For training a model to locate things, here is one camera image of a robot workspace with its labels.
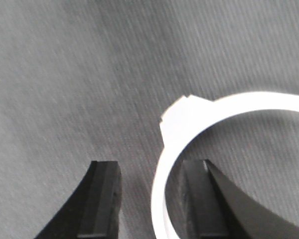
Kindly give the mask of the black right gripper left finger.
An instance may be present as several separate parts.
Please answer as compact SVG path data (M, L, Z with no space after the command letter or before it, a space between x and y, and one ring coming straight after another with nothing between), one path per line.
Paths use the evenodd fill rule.
M92 161L76 190L38 239L116 239L122 175L116 161Z

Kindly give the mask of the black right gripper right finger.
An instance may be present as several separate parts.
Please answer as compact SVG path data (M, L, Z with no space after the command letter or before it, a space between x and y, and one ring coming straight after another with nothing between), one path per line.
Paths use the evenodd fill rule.
M299 227L256 202L210 160L186 160L189 239L299 239Z

